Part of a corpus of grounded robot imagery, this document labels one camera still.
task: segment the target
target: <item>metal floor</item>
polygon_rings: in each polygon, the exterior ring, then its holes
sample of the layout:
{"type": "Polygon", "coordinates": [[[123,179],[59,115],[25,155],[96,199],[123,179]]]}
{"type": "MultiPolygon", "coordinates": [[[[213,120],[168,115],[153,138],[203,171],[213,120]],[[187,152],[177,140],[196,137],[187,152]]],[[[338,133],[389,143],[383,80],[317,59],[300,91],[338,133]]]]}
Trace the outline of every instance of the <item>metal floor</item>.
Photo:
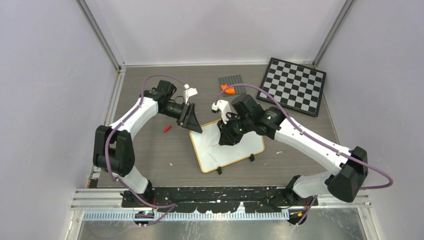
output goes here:
{"type": "MultiPolygon", "coordinates": [[[[221,66],[166,66],[166,67],[129,67],[117,104],[115,120],[125,114],[137,101],[143,80],[153,74],[167,74],[177,77],[198,94],[190,98],[195,103],[195,112],[201,125],[220,118],[211,112],[211,106],[221,91],[218,78],[240,74],[244,83],[259,86],[266,65],[221,65],[221,66]]],[[[153,78],[146,84],[147,89],[156,87],[160,79],[174,83],[180,96],[183,86],[172,79],[153,78]]],[[[247,89],[247,93],[256,99],[257,91],[247,89]]],[[[231,102],[234,96],[223,99],[231,102]]],[[[270,103],[257,100],[264,109],[270,103]]],[[[322,137],[335,142],[329,113],[325,101],[321,101],[318,117],[308,116],[292,110],[287,112],[300,124],[322,137]]],[[[255,156],[255,161],[245,159],[222,168],[222,174],[216,171],[202,173],[193,149],[189,131],[178,127],[176,120],[158,114],[140,130],[133,140],[135,166],[156,187],[208,187],[208,186],[285,186],[295,175],[312,175],[325,169],[291,146],[264,137],[265,151],[255,156]],[[164,128],[172,128],[164,133],[164,128]]],[[[116,187],[107,173],[102,171],[98,187],[116,187]]]]}
{"type": "Polygon", "coordinates": [[[367,237],[356,208],[316,208],[311,209],[307,221],[299,228],[285,220],[164,221],[147,228],[137,228],[130,221],[82,223],[79,240],[102,239],[366,240],[367,237]]]}

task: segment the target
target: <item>white plastic piece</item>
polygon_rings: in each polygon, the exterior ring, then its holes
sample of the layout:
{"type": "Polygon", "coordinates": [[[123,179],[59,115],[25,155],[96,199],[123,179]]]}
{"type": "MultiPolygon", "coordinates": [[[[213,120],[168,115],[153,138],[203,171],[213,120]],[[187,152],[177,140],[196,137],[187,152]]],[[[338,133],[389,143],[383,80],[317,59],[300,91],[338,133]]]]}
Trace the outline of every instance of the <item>white plastic piece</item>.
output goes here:
{"type": "MultiPolygon", "coordinates": [[[[304,126],[300,125],[293,118],[291,118],[297,126],[300,126],[302,131],[310,134],[314,138],[320,140],[321,142],[326,143],[327,145],[332,146],[333,148],[339,150],[341,153],[345,153],[350,156],[349,148],[345,146],[340,146],[336,143],[333,143],[322,136],[308,130],[304,126]]],[[[333,152],[326,147],[316,143],[315,141],[309,139],[304,134],[301,134],[293,125],[289,122],[288,119],[284,119],[280,124],[281,129],[275,133],[275,140],[288,144],[302,153],[308,155],[313,160],[317,161],[325,169],[327,169],[331,174],[336,175],[341,170],[340,164],[345,164],[347,158],[341,155],[337,155],[336,152],[333,152]]]]}
{"type": "Polygon", "coordinates": [[[315,195],[331,194],[324,183],[330,176],[331,173],[328,171],[310,176],[301,176],[294,183],[293,191],[303,199],[315,195]]]}
{"type": "Polygon", "coordinates": [[[220,111],[221,112],[221,119],[224,122],[224,124],[227,124],[228,117],[227,113],[231,113],[230,103],[225,100],[219,100],[216,104],[215,102],[212,103],[212,110],[213,111],[220,111]]]}
{"type": "Polygon", "coordinates": [[[220,130],[217,122],[204,125],[203,133],[190,131],[200,170],[208,173],[218,167],[224,167],[232,163],[250,157],[251,154],[259,154],[264,151],[264,140],[262,136],[254,131],[246,133],[241,141],[234,146],[220,146],[220,130]]]}
{"type": "Polygon", "coordinates": [[[198,94],[196,88],[190,87],[188,84],[184,85],[184,103],[187,104],[189,102],[189,98],[198,94]]]}
{"type": "Polygon", "coordinates": [[[139,106],[139,102],[140,98],[137,100],[135,105],[127,113],[125,113],[124,116],[110,125],[112,128],[115,128],[133,111],[133,109],[138,108],[137,111],[130,118],[128,118],[125,124],[117,129],[119,131],[127,130],[129,133],[131,133],[132,139],[134,139],[144,124],[146,124],[149,119],[154,117],[159,110],[158,102],[149,97],[144,97],[141,106],[139,106]]]}
{"type": "Polygon", "coordinates": [[[131,171],[124,177],[121,177],[113,173],[115,177],[119,177],[129,188],[131,188],[137,194],[143,194],[149,184],[147,178],[145,178],[136,166],[133,166],[131,171]]]}
{"type": "Polygon", "coordinates": [[[98,178],[100,178],[100,172],[93,173],[93,174],[91,175],[91,178],[92,178],[92,179],[98,179],[98,178]]]}

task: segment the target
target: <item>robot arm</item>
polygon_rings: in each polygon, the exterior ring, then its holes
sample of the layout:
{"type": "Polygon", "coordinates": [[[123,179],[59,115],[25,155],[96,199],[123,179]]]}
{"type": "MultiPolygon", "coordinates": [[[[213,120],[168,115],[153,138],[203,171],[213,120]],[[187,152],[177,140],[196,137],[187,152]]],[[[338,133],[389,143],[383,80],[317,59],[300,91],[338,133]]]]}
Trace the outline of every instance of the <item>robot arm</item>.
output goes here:
{"type": "Polygon", "coordinates": [[[311,176],[294,176],[284,190],[284,197],[289,204],[296,204],[300,199],[323,194],[332,194],[342,201],[353,202],[368,175],[368,169],[348,160],[340,153],[343,152],[366,163],[365,150],[358,146],[350,150],[328,141],[292,118],[302,130],[299,132],[277,107],[272,106],[264,110],[250,95],[242,94],[236,97],[231,105],[236,113],[228,112],[230,107],[227,101],[220,100],[212,105],[212,112],[221,112],[222,120],[217,123],[220,131],[220,145],[238,144],[244,134],[254,131],[258,135],[267,136],[298,149],[327,169],[326,172],[311,176]],[[340,152],[334,153],[328,150],[303,135],[303,132],[309,133],[340,152]]]}
{"type": "Polygon", "coordinates": [[[106,140],[112,129],[125,121],[116,129],[108,149],[112,175],[119,178],[134,192],[148,199],[152,184],[141,175],[134,165],[133,139],[144,124],[158,113],[176,119],[177,124],[185,129],[202,133],[202,128],[195,115],[195,104],[188,102],[188,98],[195,95],[197,91],[188,85],[184,87],[186,89],[184,102],[176,103],[171,97],[177,88],[168,81],[160,80],[156,88],[144,91],[141,105],[139,98],[136,104],[119,120],[110,126],[100,125],[95,132],[93,164],[108,171],[105,158],[106,140]]]}

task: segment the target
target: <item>metal frame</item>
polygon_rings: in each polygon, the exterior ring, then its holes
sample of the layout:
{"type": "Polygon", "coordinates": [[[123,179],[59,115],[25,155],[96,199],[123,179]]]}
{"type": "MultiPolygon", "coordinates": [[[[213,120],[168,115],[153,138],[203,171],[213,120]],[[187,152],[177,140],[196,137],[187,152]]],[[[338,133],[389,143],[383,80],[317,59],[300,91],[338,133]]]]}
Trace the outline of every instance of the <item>metal frame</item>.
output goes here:
{"type": "Polygon", "coordinates": [[[318,54],[316,55],[315,59],[312,62],[312,65],[314,68],[317,68],[318,64],[320,63],[321,59],[323,58],[324,54],[326,53],[326,50],[328,49],[331,41],[333,40],[334,36],[336,35],[337,31],[340,28],[340,25],[342,24],[343,20],[348,15],[350,9],[352,8],[352,5],[356,2],[356,0],[346,0],[344,1],[343,6],[341,7],[340,12],[338,13],[337,17],[335,18],[335,21],[328,32],[327,36],[325,37],[324,42],[321,45],[321,48],[318,51],[318,54]]]}
{"type": "MultiPolygon", "coordinates": [[[[135,208],[122,208],[121,202],[123,197],[120,193],[123,193],[125,188],[79,188],[76,190],[74,199],[71,204],[70,212],[72,213],[72,219],[69,223],[68,234],[66,240],[77,240],[78,233],[81,229],[83,222],[83,216],[85,211],[113,211],[121,213],[123,210],[126,211],[141,211],[149,210],[151,207],[135,207],[135,208]]],[[[378,240],[379,235],[376,230],[376,224],[372,217],[372,205],[368,198],[367,191],[360,190],[352,203],[343,202],[332,195],[320,195],[318,196],[319,205],[312,206],[313,209],[345,209],[353,208],[357,209],[363,229],[368,239],[378,240]]],[[[289,209],[303,209],[303,206],[292,206],[289,209]]]]}
{"type": "MultiPolygon", "coordinates": [[[[83,221],[113,221],[113,222],[130,222],[139,221],[137,213],[140,210],[86,210],[84,211],[83,221]]],[[[240,207],[232,213],[184,213],[184,212],[158,212],[152,211],[154,216],[150,221],[161,222],[198,222],[198,221],[269,221],[269,220],[289,220],[290,213],[288,209],[281,209],[280,212],[255,212],[246,213],[240,207]]]]}
{"type": "Polygon", "coordinates": [[[99,24],[94,18],[93,13],[90,10],[86,0],[75,0],[75,1],[78,4],[79,8],[81,9],[81,12],[84,14],[84,17],[87,19],[88,24],[91,26],[95,36],[97,37],[98,41],[100,42],[100,45],[103,47],[104,51],[106,52],[113,66],[115,67],[116,70],[119,70],[121,66],[117,58],[115,57],[111,47],[109,46],[108,41],[105,38],[105,35],[102,33],[102,30],[100,29],[99,24]]]}
{"type": "MultiPolygon", "coordinates": [[[[170,63],[170,64],[146,64],[146,65],[127,65],[128,68],[150,68],[150,67],[193,67],[193,66],[233,66],[233,65],[268,65],[269,61],[252,62],[207,62],[207,63],[170,63]]],[[[309,61],[296,61],[297,64],[312,65],[309,61]]]]}
{"type": "Polygon", "coordinates": [[[106,117],[104,120],[105,125],[110,125],[114,122],[115,112],[117,110],[118,100],[121,95],[122,84],[124,82],[126,71],[127,66],[122,65],[113,85],[112,92],[110,93],[110,100],[107,106],[106,117]]]}

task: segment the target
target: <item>chessboard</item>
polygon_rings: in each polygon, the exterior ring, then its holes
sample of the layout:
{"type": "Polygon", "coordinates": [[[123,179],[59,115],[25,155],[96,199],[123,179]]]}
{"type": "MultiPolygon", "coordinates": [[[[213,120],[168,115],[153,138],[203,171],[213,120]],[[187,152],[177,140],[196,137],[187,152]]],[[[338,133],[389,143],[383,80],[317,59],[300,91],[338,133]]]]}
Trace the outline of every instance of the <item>chessboard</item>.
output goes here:
{"type": "MultiPolygon", "coordinates": [[[[284,108],[318,116],[326,73],[296,63],[271,58],[260,88],[284,108]]],[[[273,103],[263,92],[257,99],[273,103]]]]}

